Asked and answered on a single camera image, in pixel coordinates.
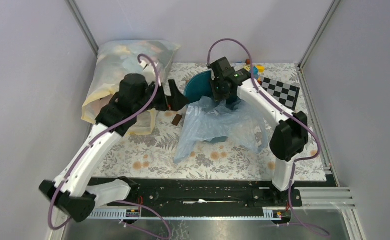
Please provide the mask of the light blue plastic bag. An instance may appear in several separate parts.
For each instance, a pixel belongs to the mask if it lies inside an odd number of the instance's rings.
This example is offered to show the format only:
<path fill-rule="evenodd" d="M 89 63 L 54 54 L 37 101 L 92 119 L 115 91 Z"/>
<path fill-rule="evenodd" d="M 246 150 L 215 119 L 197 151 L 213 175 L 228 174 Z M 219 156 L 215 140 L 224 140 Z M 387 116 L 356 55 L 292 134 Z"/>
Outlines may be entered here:
<path fill-rule="evenodd" d="M 243 100 L 228 105 L 203 96 L 187 105 L 173 163 L 187 158 L 198 142 L 216 143 L 224 138 L 258 154 L 268 146 L 265 120 Z"/>

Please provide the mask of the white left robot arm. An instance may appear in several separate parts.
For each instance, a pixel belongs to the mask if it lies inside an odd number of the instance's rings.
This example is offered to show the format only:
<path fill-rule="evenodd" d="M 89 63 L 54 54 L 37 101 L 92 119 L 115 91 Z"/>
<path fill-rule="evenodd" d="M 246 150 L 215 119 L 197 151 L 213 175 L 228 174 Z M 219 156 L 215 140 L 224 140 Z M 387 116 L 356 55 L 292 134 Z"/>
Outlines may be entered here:
<path fill-rule="evenodd" d="M 115 201 L 130 206 L 137 201 L 138 193 L 125 177 L 93 186 L 89 181 L 101 160 L 136 123 L 139 114 L 151 109 L 177 112 L 188 104 L 174 80 L 170 79 L 168 86 L 170 95 L 165 95 L 161 83 L 149 84 L 140 74 L 131 73 L 121 80 L 118 92 L 101 108 L 71 162 L 54 180 L 40 183 L 39 190 L 50 200 L 50 209 L 56 207 L 79 223 L 99 206 Z"/>

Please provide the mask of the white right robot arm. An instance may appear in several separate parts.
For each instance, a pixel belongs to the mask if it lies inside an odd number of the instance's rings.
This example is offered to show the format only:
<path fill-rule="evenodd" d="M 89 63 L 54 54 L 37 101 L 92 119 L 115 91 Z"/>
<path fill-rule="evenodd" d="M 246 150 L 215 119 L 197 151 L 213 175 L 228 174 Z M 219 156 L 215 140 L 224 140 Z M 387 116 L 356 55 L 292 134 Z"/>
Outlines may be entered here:
<path fill-rule="evenodd" d="M 276 157 L 275 172 L 270 191 L 270 201 L 282 206 L 289 200 L 288 189 L 292 186 L 294 158 L 299 155 L 308 142 L 307 117 L 302 112 L 290 112 L 288 108 L 273 98 L 251 73 L 245 69 L 235 70 L 222 57 L 207 67 L 211 70 L 212 95 L 215 101 L 221 102 L 238 97 L 252 106 L 272 127 L 269 148 Z"/>

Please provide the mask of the teal plastic trash bin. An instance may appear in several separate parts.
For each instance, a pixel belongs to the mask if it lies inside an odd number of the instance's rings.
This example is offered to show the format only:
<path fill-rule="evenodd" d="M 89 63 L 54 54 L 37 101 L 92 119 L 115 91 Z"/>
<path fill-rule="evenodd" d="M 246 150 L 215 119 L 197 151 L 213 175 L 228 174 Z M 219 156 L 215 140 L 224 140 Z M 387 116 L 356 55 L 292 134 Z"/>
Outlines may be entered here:
<path fill-rule="evenodd" d="M 197 142 L 220 143 L 235 139 L 241 123 L 243 104 L 216 102 L 213 99 L 211 72 L 204 71 L 192 77 L 184 89 L 189 100 L 178 146 L 192 148 Z"/>

